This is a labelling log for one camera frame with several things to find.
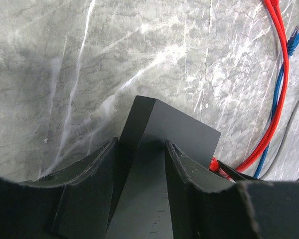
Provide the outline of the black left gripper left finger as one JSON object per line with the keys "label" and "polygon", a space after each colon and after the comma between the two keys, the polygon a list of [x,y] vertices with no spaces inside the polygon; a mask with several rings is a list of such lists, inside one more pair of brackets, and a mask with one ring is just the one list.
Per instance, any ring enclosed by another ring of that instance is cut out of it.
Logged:
{"label": "black left gripper left finger", "polygon": [[103,239],[114,189],[118,139],[36,181],[22,183],[29,195],[21,239]]}

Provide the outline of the black network switch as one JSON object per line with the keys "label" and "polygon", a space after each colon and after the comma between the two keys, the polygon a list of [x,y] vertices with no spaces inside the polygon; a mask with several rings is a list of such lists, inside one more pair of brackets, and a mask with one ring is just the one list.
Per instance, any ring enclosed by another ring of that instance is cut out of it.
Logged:
{"label": "black network switch", "polygon": [[115,163],[109,239],[170,239],[164,148],[167,140],[207,167],[220,132],[155,98],[136,96]]}

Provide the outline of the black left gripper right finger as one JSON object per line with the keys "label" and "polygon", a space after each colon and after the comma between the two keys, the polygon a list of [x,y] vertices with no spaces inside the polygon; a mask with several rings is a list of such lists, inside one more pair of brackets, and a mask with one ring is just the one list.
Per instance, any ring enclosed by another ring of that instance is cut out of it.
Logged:
{"label": "black left gripper right finger", "polygon": [[165,142],[165,173],[175,239],[257,239],[238,185]]}

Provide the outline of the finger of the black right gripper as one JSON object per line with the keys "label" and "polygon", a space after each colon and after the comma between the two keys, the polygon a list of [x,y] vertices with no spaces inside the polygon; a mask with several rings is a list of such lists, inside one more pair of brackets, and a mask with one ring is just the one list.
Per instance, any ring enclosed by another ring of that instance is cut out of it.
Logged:
{"label": "finger of the black right gripper", "polygon": [[249,181],[258,180],[257,178],[236,171],[235,169],[231,168],[230,166],[228,166],[227,164],[219,160],[217,160],[217,163],[219,165],[217,175],[222,178],[226,178],[227,180],[232,179],[235,182],[243,181],[243,180],[249,180]]}

